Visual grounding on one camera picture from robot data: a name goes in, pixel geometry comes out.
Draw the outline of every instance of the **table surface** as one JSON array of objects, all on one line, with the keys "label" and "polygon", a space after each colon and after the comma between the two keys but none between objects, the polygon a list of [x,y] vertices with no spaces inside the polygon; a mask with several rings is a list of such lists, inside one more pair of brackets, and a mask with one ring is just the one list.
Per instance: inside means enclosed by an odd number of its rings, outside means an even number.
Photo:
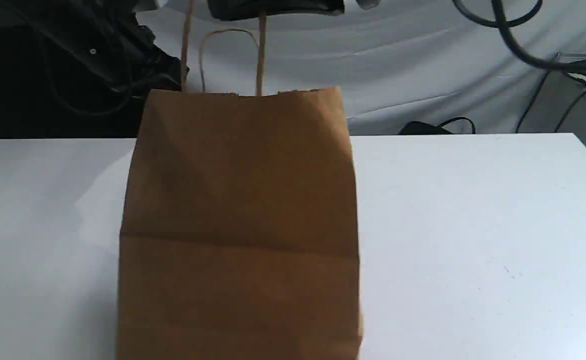
[{"label": "table surface", "polygon": [[[586,360],[586,149],[353,137],[361,360]],[[132,139],[0,140],[0,360],[113,360]]]}]

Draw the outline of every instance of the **kraft paper bag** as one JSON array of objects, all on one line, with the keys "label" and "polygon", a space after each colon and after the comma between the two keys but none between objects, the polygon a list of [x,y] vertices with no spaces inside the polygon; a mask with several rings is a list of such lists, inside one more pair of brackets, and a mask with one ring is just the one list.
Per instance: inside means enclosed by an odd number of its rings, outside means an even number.
[{"label": "kraft paper bag", "polygon": [[152,91],[119,251],[119,360],[355,360],[356,187],[339,88]]}]

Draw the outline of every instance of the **paper bag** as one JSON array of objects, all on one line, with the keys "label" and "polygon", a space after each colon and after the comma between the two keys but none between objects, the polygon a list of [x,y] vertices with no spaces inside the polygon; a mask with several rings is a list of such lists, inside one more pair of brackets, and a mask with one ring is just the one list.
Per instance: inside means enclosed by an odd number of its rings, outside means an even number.
[{"label": "paper bag", "polygon": [[356,188],[340,90],[152,91],[119,250],[119,360],[355,360]]}]

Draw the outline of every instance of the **bag handle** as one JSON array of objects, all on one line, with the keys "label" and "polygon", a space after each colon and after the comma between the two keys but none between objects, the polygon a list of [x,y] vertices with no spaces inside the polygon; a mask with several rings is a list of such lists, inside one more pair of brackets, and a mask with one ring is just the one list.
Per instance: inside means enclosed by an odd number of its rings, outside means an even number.
[{"label": "bag handle", "polygon": [[[188,6],[188,12],[184,19],[184,30],[181,39],[181,59],[180,59],[180,80],[181,80],[181,91],[184,93],[188,92],[187,86],[187,75],[188,75],[188,54],[189,54],[189,37],[191,34],[191,23],[193,22],[193,10],[195,9],[195,1],[190,0]],[[262,11],[259,14],[259,44],[255,39],[255,36],[246,29],[239,29],[239,28],[231,28],[231,29],[223,29],[223,30],[215,30],[209,32],[209,34],[204,37],[202,43],[199,46],[199,75],[202,84],[202,92],[206,92],[206,85],[204,82],[204,47],[209,41],[209,39],[217,34],[222,34],[226,32],[241,32],[248,34],[253,42],[258,46],[258,60],[257,60],[257,75],[255,79],[255,96],[262,96],[263,95],[263,84],[264,84],[264,62],[266,57],[266,11]]]}]

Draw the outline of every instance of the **white fabric backdrop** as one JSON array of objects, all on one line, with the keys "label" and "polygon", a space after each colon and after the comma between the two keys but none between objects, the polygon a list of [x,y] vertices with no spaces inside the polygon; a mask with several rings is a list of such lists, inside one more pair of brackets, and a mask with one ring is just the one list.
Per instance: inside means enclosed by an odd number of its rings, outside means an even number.
[{"label": "white fabric backdrop", "polygon": [[[189,86],[200,89],[200,42],[213,30],[257,29],[257,20],[219,22],[205,0],[195,0],[190,38]],[[492,18],[489,0],[467,7]],[[535,0],[506,0],[519,17]],[[187,0],[140,13],[156,44],[179,57]],[[514,30],[538,57],[551,57],[586,42],[586,0],[547,0],[529,23]],[[339,85],[351,132],[394,134],[413,120],[437,124],[471,117],[480,133],[512,132],[540,72],[515,59],[497,30],[462,17],[451,0],[382,0],[364,11],[346,0],[346,14],[272,16],[268,20],[265,92]],[[209,92],[252,95],[257,51],[249,36],[221,34],[208,42],[204,59]],[[458,132],[468,130],[458,124]]]}]

